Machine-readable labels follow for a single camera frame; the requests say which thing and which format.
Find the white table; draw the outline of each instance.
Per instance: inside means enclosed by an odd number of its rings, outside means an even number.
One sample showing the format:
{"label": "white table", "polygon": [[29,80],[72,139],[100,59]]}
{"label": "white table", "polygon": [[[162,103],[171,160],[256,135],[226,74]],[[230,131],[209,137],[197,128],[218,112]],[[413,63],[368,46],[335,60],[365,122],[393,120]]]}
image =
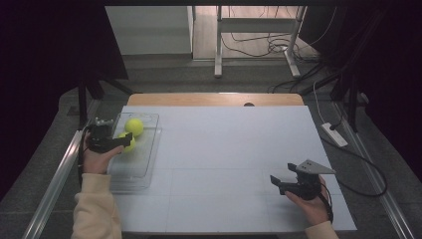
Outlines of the white table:
{"label": "white table", "polygon": [[[122,230],[143,234],[303,231],[305,215],[270,181],[295,182],[288,162],[330,167],[308,107],[125,107],[159,114],[151,184],[115,196]],[[356,230],[334,175],[326,175],[335,230]]]}

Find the human hand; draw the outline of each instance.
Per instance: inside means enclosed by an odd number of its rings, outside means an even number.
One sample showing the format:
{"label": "human hand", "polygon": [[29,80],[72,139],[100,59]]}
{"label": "human hand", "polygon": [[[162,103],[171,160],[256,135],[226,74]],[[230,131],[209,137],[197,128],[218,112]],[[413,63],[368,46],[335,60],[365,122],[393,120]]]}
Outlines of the human hand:
{"label": "human hand", "polygon": [[[321,184],[325,185],[325,180],[323,180],[321,176],[319,177],[319,181]],[[321,186],[321,194],[323,197],[325,197],[325,199],[328,198],[324,186]],[[306,201],[294,195],[290,191],[286,191],[286,196],[302,209],[305,216],[307,217],[308,222],[312,226],[321,224],[329,220],[325,205],[319,197]]]}
{"label": "human hand", "polygon": [[124,149],[122,145],[105,152],[98,153],[91,151],[88,148],[87,140],[90,133],[87,133],[84,139],[84,173],[105,174],[109,161],[117,154],[121,153]]}

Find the gray floor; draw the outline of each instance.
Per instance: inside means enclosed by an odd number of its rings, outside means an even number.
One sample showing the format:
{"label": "gray floor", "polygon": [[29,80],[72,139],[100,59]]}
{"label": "gray floor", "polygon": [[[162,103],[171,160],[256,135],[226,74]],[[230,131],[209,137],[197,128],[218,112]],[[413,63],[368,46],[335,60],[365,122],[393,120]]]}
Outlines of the gray floor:
{"label": "gray floor", "polygon": [[[269,86],[292,79],[284,61],[225,61],[223,78],[214,79],[213,62],[192,62],[179,59],[156,59],[144,61],[125,58],[129,81],[121,81],[134,91],[143,93],[266,93]],[[312,64],[301,64],[302,73]],[[314,79],[326,74],[322,70],[299,88],[310,86]],[[105,98],[97,115],[112,119],[125,105],[128,96],[108,84],[103,84]],[[317,91],[320,113],[325,121],[335,123],[339,116],[334,103],[329,99],[332,85]],[[286,93],[288,89],[278,88],[276,93]],[[320,130],[321,119],[317,113],[314,94],[304,97],[314,117],[316,128]],[[44,140],[34,153],[28,166],[15,182],[13,188],[0,203],[0,235],[2,238],[21,238],[25,232],[42,196],[48,187],[64,153],[78,127],[79,117],[75,114],[78,106],[76,90],[64,94],[60,109]],[[366,116],[364,107],[357,110],[358,135],[364,142],[373,161],[384,171],[389,183],[389,191],[404,213],[415,238],[422,238],[422,185],[394,147]],[[338,130],[347,138],[345,128]],[[328,138],[322,130],[320,135]],[[326,153],[337,178],[349,185],[373,192],[361,161],[344,154],[338,149],[324,144]],[[41,238],[69,238],[72,233],[72,211],[75,207],[74,195],[79,191],[76,168],[70,172],[64,189],[55,204]],[[358,196],[343,188],[342,192],[357,227],[355,232],[342,232],[341,238],[399,238],[390,217],[379,199]],[[124,238],[137,238],[124,234]],[[167,236],[166,238],[185,238]],[[218,238],[277,238],[276,235],[221,236]],[[306,238],[304,233],[278,235],[279,238]]]}

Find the tennis ball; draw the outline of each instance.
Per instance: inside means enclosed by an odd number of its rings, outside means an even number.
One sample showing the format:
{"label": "tennis ball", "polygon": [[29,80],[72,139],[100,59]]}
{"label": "tennis ball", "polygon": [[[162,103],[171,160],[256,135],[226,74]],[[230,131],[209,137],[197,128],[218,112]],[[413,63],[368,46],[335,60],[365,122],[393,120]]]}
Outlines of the tennis ball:
{"label": "tennis ball", "polygon": [[[128,132],[121,132],[117,137],[126,137]],[[126,146],[123,150],[123,152],[129,152],[132,151],[135,145],[134,137],[132,137],[132,140],[130,141],[130,145]]]}
{"label": "tennis ball", "polygon": [[143,132],[143,122],[137,118],[128,119],[124,130],[133,133],[133,136],[139,136]]}

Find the beige sleeve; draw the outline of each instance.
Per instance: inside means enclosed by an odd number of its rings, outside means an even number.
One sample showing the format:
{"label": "beige sleeve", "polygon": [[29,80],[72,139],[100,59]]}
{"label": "beige sleeve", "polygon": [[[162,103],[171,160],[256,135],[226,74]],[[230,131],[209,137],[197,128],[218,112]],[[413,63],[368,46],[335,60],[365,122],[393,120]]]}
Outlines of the beige sleeve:
{"label": "beige sleeve", "polygon": [[72,238],[121,238],[120,220],[109,191],[109,175],[83,174],[82,190],[75,196]]}
{"label": "beige sleeve", "polygon": [[338,239],[329,221],[309,227],[305,232],[309,239]]}

